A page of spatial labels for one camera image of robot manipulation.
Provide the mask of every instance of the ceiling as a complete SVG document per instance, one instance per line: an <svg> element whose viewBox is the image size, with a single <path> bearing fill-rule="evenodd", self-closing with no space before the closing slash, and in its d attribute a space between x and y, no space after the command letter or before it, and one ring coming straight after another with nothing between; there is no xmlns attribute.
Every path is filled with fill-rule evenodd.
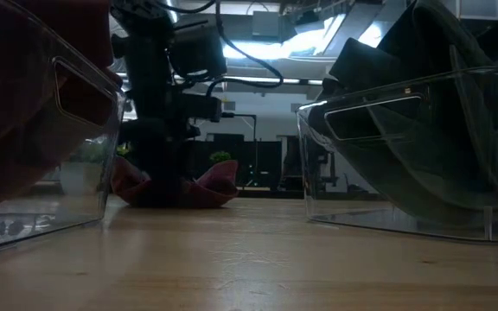
<svg viewBox="0 0 498 311"><path fill-rule="evenodd" d="M204 0L172 0L173 6L184 9L193 9L200 7L206 1ZM285 78L289 79L323 79L333 65L335 58L339 55L348 38L359 39L367 29L375 30L375 37L379 40L388 29L397 21L406 7L406 0L385 0L384 4L371 4L369 0L355 1L347 0L351 3L347 14L342 19L341 26L335 32L329 45L324 52L319 55L298 54L298 57L280 58L268 60L267 62L277 68ZM295 8L316 6L319 2L297 1L297 0L268 0L262 4L268 10L284 12ZM245 15L247 8L251 5L249 1L228 0L221 5L223 12L223 22L225 32L228 38L233 41L250 41L252 39L252 13L253 11L265 10L265 7L259 3L254 3L249 9L248 15ZM193 21L202 18L213 18L214 7L208 11L196 15L178 16L180 22ZM119 35L125 35L125 32L119 28L116 22L111 21L112 31ZM266 69L247 59L227 59L228 75L242 77L260 77L274 78ZM115 64L115 70L124 71L125 67L119 61ZM314 98L320 91L320 86L284 86L268 92L297 92L307 93L310 98ZM248 86L235 86L230 84L227 89L229 92L258 92L255 88Z"/></svg>

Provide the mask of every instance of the desk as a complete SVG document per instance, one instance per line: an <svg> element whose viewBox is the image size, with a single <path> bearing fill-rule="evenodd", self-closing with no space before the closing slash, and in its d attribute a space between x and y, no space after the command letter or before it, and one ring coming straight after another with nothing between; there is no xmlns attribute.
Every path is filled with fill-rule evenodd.
<svg viewBox="0 0 498 311"><path fill-rule="evenodd" d="M301 200L123 207L0 252L0 310L498 310L498 245L311 224Z"/></svg>

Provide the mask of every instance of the wire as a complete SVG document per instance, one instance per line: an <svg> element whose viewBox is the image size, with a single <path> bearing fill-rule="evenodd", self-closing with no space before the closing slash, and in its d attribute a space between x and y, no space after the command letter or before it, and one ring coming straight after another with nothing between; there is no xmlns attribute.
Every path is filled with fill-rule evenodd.
<svg viewBox="0 0 498 311"><path fill-rule="evenodd" d="M249 15L249 9L255 4L255 3L258 3L260 5L263 6L263 8L266 9L266 12L270 12L270 10L268 9L268 7L264 4L264 3L261 3L260 1L253 1L251 2L251 4L249 4L249 6L247 7L247 11L246 11L246 15Z"/></svg>
<svg viewBox="0 0 498 311"><path fill-rule="evenodd" d="M294 61L302 61L302 62L315 62L315 63L322 63L322 64L333 64L335 63L335 60L305 60L305 59L296 59L292 57L287 57L284 60L294 60Z"/></svg>
<svg viewBox="0 0 498 311"><path fill-rule="evenodd" d="M235 51L238 53L244 55L247 59L252 60L262 67L268 69L271 73L273 73L277 78L278 82L274 83L259 83L259 82L251 82L251 81L245 81L242 79L232 79L232 78L221 78L213 81L213 83L208 86L207 89L207 96L210 97L211 94L213 93L213 89L218 85L219 83L222 82L233 82L233 83L240 83L246 86L254 86L254 87L262 87L262 88L276 88L281 86L284 83L284 76L274 67L270 66L267 64L264 60L260 60L256 57L253 57L245 52L243 52L240 48L236 47L235 44L233 44L230 39L226 37L224 34L224 25L222 25L222 18L220 17L220 0L214 0L216 2L216 12L214 14L214 17L216 19L216 28L218 29L218 34L220 38L228 45L230 48L233 48Z"/></svg>
<svg viewBox="0 0 498 311"><path fill-rule="evenodd" d="M160 7L162 9L166 9L166 10L171 10L173 12L177 12L177 13L183 13L183 14L194 14L194 13L200 13L208 8L210 8L211 6L213 6L214 3L216 3L216 0L210 0L207 4L197 8L197 9L192 9L192 10L188 10L188 9L181 9L181 8L175 8L173 6L169 6L165 3L161 3L157 0L153 0L152 1L157 7Z"/></svg>
<svg viewBox="0 0 498 311"><path fill-rule="evenodd" d="M268 65L265 61L260 60L256 57L253 57L245 52L243 52L241 49L236 47L224 34L224 26L222 25L222 18L220 16L220 0L210 0L207 4L201 6L200 8L193 9L193 10L186 10L186 9L180 9L180 8L175 8L173 6L169 6L164 3L160 3L158 1L152 1L156 6L166 9L166 10L171 10L174 12L178 13L183 13L183 14L194 14L194 13L199 13L202 12L208 8L210 8L213 4L215 4L215 14L214 17L216 18L216 28L218 29L218 34L220 38L228 45L230 48L233 48L235 51L238 53L244 55L246 58L249 60L252 60L258 64L260 64L262 67L268 69L271 73L273 73L276 77L278 77L278 82L274 83L259 83L259 82L250 82L250 81L244 81L241 79L232 79L232 78L220 78L215 81L213 81L210 86L207 89L207 96L211 96L213 93L213 89L216 85L218 85L221 82L233 82L233 83L240 83L244 84L247 86L254 86L254 87L263 87L263 88L276 88L281 86L284 83L284 76L274 67Z"/></svg>

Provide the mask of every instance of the transparent storage container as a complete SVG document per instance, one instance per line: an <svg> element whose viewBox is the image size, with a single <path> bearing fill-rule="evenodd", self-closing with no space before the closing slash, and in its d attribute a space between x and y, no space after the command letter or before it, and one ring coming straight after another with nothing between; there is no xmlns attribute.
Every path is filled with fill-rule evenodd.
<svg viewBox="0 0 498 311"><path fill-rule="evenodd" d="M331 98L297 119L310 219L498 241L498 68ZM322 182L323 149L337 187Z"/></svg>
<svg viewBox="0 0 498 311"><path fill-rule="evenodd" d="M0 246L103 216L123 102L110 74L0 0Z"/></svg>

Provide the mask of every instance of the red cloth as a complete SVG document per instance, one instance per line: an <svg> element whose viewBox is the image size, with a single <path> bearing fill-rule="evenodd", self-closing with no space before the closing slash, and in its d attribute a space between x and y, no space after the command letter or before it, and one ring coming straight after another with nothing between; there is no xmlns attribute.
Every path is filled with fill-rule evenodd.
<svg viewBox="0 0 498 311"><path fill-rule="evenodd" d="M182 181L181 191L174 200L180 207L212 208L219 207L238 196L235 175L238 162L234 160L220 162L211 167L197 181ZM123 157L118 157L112 174L112 191L127 203L138 206L140 198L150 194L154 200L152 206L162 206L165 196L170 196L161 187L155 187L152 181Z"/></svg>
<svg viewBox="0 0 498 311"><path fill-rule="evenodd" d="M109 0L15 2L100 69L105 71L111 65ZM33 28L29 19L0 6L0 202L41 179L94 134L59 117L51 105L55 81L48 69L53 46L47 33ZM100 102L101 96L87 90L85 83L76 83L75 77L62 78L59 86L64 109L96 124L116 117L108 109L108 100Z"/></svg>

